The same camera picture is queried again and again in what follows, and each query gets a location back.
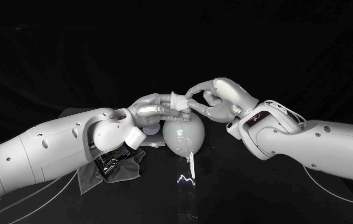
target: gray cloth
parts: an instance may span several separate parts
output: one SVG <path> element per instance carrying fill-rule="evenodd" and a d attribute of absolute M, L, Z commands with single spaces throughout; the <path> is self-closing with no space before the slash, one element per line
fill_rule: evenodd
<path fill-rule="evenodd" d="M 140 161 L 144 155 L 145 151 L 138 148 L 131 157 L 118 162 L 108 176 L 101 173 L 95 162 L 91 162 L 81 167 L 78 171 L 81 195 L 88 192 L 102 181 L 114 183 L 128 181 L 140 177 Z"/>

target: egg-shaped object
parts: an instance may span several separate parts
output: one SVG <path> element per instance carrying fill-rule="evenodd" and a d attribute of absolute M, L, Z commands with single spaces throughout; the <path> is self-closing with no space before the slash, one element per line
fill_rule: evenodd
<path fill-rule="evenodd" d="M 190 122 L 166 121 L 163 137 L 170 150 L 181 157 L 197 153 L 205 139 L 205 127 L 199 116 L 192 112 Z"/>

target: cable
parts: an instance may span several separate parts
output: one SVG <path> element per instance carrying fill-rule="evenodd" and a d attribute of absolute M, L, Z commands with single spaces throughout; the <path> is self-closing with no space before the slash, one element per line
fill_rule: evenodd
<path fill-rule="evenodd" d="M 353 203 L 353 201 L 352 200 L 347 200 L 346 198 L 343 198 L 343 197 L 340 197 L 340 196 L 337 196 L 334 193 L 331 193 L 318 183 L 317 183 L 317 181 L 314 180 L 314 178 L 313 178 L 313 176 L 310 175 L 310 173 L 308 173 L 308 171 L 307 171 L 307 168 L 305 168 L 305 166 L 303 165 L 303 167 L 304 167 L 304 170 L 305 170 L 305 172 L 307 172 L 307 175 L 308 175 L 308 177 L 311 178 L 311 180 L 315 182 L 315 184 L 333 195 L 333 196 L 336 196 L 337 198 L 340 198 L 341 200 L 344 200 L 344 201 L 347 201 L 347 202 L 350 202 L 350 203 Z"/>
<path fill-rule="evenodd" d="M 20 199 L 17 202 L 14 202 L 11 205 L 9 205 L 7 207 L 4 207 L 3 209 L 0 209 L 0 213 L 3 211 L 6 211 L 7 209 L 10 209 L 13 206 L 16 206 L 22 201 L 24 201 L 26 199 L 29 199 L 32 196 L 35 196 L 40 191 L 43 191 L 55 182 L 59 181 L 58 178 L 53 182 L 50 182 L 50 184 L 47 184 L 43 188 L 40 188 L 32 195 L 29 195 L 27 197 L 24 197 L 23 199 Z"/>
<path fill-rule="evenodd" d="M 68 184 L 66 184 L 66 186 L 69 185 L 69 183 L 72 182 L 72 180 L 73 180 L 73 177 L 76 176 L 76 174 L 78 174 L 78 171 L 79 170 L 76 170 L 76 173 L 75 173 L 75 175 L 72 176 L 72 179 L 69 180 L 69 182 L 68 182 Z M 62 188 L 62 190 L 58 192 L 58 194 L 52 197 L 52 199 L 36 209 L 36 210 L 33 210 L 27 215 L 24 215 L 22 218 L 19 218 L 16 221 L 13 221 L 11 223 L 9 223 L 9 224 L 13 224 L 13 223 L 16 223 L 17 221 L 20 221 L 22 219 L 24 219 L 27 216 L 30 216 L 37 210 L 40 210 L 49 203 L 50 203 L 50 201 L 58 197 L 58 195 L 60 194 L 60 192 L 65 190 L 65 188 L 66 188 L 66 186 Z"/>

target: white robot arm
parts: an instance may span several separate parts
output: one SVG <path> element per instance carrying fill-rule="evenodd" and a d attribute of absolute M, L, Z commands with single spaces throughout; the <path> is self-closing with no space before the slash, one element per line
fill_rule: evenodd
<path fill-rule="evenodd" d="M 243 141 L 261 160 L 285 154 L 308 168 L 353 179 L 353 125 L 305 121 L 275 101 L 258 104 L 259 100 L 228 78 L 196 85 L 186 98 L 202 90 L 210 107 L 194 101 L 187 103 L 189 107 L 210 120 L 228 123 L 229 134 Z M 246 122 L 264 111 L 268 116 L 249 127 Z M 295 122 L 288 111 L 304 121 Z"/>
<path fill-rule="evenodd" d="M 137 150 L 145 139 L 138 128 L 160 120 L 190 121 L 192 109 L 179 112 L 169 103 L 170 95 L 154 93 L 127 109 L 99 108 L 55 119 L 1 143 L 0 197 L 65 176 L 121 146 Z"/>

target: dark backdrop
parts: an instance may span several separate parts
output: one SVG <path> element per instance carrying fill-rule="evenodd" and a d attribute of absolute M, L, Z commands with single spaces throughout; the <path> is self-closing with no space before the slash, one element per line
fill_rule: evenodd
<path fill-rule="evenodd" d="M 127 108 L 141 96 L 183 94 L 216 77 L 307 119 L 352 123 L 352 10 L 352 0 L 3 0 L 1 142 L 66 108 Z M 353 204 L 318 188 L 298 162 L 258 160 L 225 125 L 202 119 L 199 223 L 353 221 Z M 147 148 L 141 178 L 101 184 L 85 196 L 75 180 L 22 223 L 173 223 L 173 158 L 167 148 Z M 352 196 L 349 181 L 315 177 Z M 69 179 L 4 219 L 39 207 Z M 115 211 L 102 213 L 102 200 Z"/>

